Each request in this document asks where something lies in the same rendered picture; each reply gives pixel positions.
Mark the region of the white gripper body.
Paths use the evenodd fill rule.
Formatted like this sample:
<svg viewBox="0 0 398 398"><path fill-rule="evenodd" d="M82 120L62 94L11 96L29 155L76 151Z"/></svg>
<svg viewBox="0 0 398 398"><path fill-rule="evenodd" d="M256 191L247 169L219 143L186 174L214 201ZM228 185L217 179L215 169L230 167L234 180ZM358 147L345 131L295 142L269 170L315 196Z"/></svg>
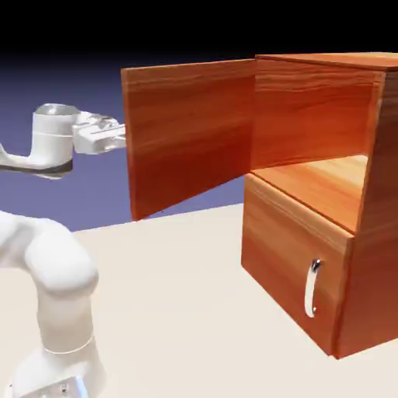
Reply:
<svg viewBox="0 0 398 398"><path fill-rule="evenodd" d="M78 154L98 155L126 147L123 124L106 127L98 124L76 124L72 131L74 149Z"/></svg>

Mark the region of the orange wooden door without handle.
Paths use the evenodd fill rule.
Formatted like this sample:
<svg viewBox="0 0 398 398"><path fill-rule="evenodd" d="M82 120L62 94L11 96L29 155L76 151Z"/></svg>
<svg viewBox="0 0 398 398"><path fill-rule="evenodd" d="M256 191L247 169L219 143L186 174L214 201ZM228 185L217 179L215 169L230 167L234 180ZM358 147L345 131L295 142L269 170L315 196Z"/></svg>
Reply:
<svg viewBox="0 0 398 398"><path fill-rule="evenodd" d="M248 172L253 59L124 68L120 76L133 220Z"/></svg>

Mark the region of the orange wooden cabinet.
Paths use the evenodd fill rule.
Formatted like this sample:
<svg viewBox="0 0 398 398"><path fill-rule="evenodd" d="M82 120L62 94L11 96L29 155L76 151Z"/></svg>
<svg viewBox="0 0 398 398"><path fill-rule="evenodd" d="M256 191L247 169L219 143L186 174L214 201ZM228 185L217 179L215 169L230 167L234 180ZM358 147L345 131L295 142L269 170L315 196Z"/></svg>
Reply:
<svg viewBox="0 0 398 398"><path fill-rule="evenodd" d="M398 338L398 54L257 56L248 174L354 237L331 356Z"/></svg>

